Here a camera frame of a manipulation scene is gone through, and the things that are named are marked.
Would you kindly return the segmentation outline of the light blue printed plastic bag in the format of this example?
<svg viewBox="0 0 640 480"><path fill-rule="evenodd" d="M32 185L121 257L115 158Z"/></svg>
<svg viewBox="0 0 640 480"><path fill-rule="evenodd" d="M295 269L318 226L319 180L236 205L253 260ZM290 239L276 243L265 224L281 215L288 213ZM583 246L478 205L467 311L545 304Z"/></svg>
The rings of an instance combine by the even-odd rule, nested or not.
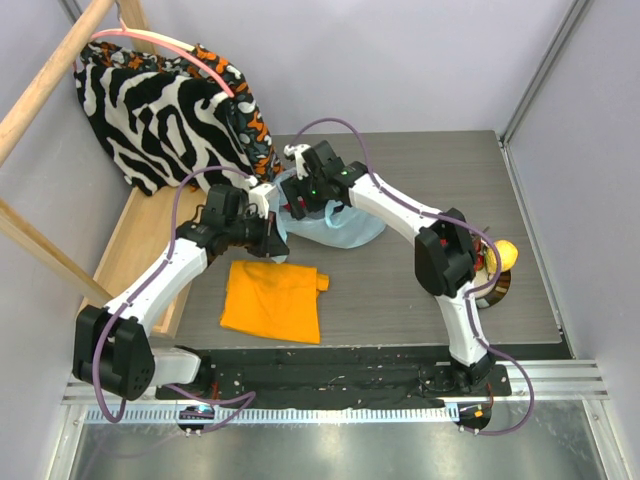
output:
<svg viewBox="0 0 640 480"><path fill-rule="evenodd" d="M274 180L280 193L276 227L285 243L293 235L328 247L353 249L370 243L384 232L386 224L379 218L333 200L319 212L295 220L285 208L287 200L282 187L291 177L297 179L294 169L286 170Z"/></svg>

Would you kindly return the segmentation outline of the fake lychee bunch red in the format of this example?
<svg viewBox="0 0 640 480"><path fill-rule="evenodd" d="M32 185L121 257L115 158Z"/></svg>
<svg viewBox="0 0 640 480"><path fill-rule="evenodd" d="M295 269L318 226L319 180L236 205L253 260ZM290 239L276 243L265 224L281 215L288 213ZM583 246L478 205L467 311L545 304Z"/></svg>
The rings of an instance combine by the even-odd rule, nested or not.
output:
<svg viewBox="0 0 640 480"><path fill-rule="evenodd" d="M471 239L476 252L474 270L476 272L485 270L487 267L486 255L489 250L488 244L476 234L472 234Z"/></svg>

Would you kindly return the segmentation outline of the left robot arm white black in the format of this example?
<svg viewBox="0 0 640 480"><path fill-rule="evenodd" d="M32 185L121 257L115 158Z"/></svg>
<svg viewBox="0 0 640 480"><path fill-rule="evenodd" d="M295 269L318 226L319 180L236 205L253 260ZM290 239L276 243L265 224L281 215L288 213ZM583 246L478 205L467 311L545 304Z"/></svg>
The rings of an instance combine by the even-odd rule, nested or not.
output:
<svg viewBox="0 0 640 480"><path fill-rule="evenodd" d="M104 306L80 311L74 377L128 401L168 384L178 384L190 398L205 397L213 375L203 368L201 356L186 347L153 349L150 334L174 298L228 248L243 248L258 258L288 254L276 224L279 197L273 184L212 187L199 214L175 229L140 278Z"/></svg>

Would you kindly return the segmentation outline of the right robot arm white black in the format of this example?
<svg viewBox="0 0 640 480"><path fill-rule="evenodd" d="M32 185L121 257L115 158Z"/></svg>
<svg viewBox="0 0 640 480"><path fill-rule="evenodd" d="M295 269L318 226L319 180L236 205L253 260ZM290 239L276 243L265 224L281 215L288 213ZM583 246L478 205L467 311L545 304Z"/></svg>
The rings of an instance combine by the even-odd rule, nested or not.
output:
<svg viewBox="0 0 640 480"><path fill-rule="evenodd" d="M370 214L413 247L414 274L442 313L449 338L449 391L472 395L495 364L475 300L477 252L465 217L412 201L361 162L346 165L331 145L287 145L295 175L282 182L292 216L300 220L331 202Z"/></svg>

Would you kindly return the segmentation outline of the fake yellow lemon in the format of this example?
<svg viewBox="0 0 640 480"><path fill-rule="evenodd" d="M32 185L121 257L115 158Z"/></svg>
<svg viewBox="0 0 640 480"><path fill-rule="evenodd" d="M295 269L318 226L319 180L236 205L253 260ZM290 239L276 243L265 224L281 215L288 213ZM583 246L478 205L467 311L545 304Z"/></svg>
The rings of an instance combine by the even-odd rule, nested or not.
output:
<svg viewBox="0 0 640 480"><path fill-rule="evenodd" d="M509 271L517 262L518 249L508 240L497 240L495 248L486 247L485 264L490 274Z"/></svg>

